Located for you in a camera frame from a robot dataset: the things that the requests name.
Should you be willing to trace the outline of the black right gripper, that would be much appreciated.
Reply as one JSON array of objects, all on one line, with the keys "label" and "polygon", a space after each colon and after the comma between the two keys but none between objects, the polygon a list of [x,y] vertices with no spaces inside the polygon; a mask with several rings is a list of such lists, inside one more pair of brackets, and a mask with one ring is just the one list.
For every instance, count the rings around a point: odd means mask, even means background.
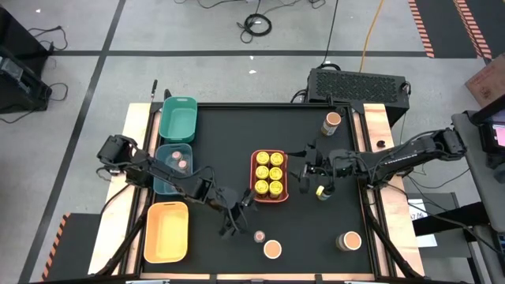
[{"label": "black right gripper", "polygon": [[324,185],[317,187],[316,195],[332,195],[336,190],[335,180],[353,174],[354,167],[357,165],[357,153],[345,149],[332,150],[328,156],[323,156],[315,146],[307,144],[302,151],[290,151],[286,154],[305,160],[301,170],[289,172],[299,181],[300,193],[308,193],[310,177],[319,175],[326,178],[327,181]]}]

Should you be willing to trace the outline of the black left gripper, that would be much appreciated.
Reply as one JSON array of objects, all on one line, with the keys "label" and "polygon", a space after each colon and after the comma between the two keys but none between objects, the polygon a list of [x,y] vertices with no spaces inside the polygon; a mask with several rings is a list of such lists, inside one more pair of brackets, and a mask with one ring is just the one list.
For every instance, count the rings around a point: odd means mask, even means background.
[{"label": "black left gripper", "polygon": [[241,212],[243,207],[254,204],[256,192],[246,189],[243,196],[234,189],[211,187],[207,193],[207,205],[217,211],[224,211],[219,236],[226,240],[235,234],[247,232],[247,218]]}]

